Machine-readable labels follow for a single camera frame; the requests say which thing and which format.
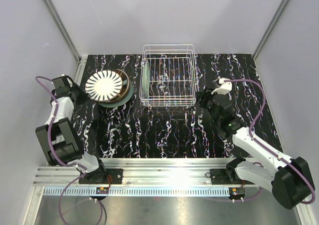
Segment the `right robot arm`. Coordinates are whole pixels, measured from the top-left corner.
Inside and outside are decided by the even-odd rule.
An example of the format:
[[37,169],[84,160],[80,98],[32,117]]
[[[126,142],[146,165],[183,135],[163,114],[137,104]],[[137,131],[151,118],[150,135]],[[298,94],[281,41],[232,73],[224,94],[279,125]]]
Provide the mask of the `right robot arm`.
[[248,152],[260,165],[244,158],[235,158],[226,165],[226,179],[232,184],[249,181],[271,192],[276,201],[291,210],[311,196],[316,198],[315,185],[308,163],[301,157],[292,157],[277,151],[253,135],[249,127],[233,112],[227,95],[211,89],[196,93],[196,103],[206,109],[213,129],[228,142]]

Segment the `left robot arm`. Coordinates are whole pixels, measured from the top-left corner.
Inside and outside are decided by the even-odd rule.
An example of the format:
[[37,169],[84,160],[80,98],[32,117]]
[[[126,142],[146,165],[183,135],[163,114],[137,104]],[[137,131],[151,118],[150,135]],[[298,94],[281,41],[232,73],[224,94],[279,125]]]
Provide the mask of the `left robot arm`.
[[35,134],[44,156],[51,166],[74,167],[80,181],[101,184],[111,181],[103,162],[84,150],[84,145],[71,123],[73,111],[88,101],[88,95],[71,77],[62,75],[35,80],[51,96],[51,113],[46,123],[37,127]]

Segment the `black plate with colour stripes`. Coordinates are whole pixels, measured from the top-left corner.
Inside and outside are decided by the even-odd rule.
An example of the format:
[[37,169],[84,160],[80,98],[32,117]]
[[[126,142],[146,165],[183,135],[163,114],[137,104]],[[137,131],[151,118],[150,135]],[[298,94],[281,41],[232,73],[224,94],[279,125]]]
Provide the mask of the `black plate with colour stripes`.
[[115,98],[106,101],[107,104],[114,104],[121,101],[128,94],[130,88],[128,75],[123,70],[119,69],[116,69],[115,72],[122,78],[123,85],[120,93],[115,96]]

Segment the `mint green floral plate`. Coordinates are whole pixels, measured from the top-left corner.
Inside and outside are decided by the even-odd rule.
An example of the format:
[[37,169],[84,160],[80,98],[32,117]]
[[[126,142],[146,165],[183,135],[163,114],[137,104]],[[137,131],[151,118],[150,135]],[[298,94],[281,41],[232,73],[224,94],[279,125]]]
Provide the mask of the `mint green floral plate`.
[[144,63],[142,73],[142,91],[147,98],[150,90],[150,65],[148,60]]

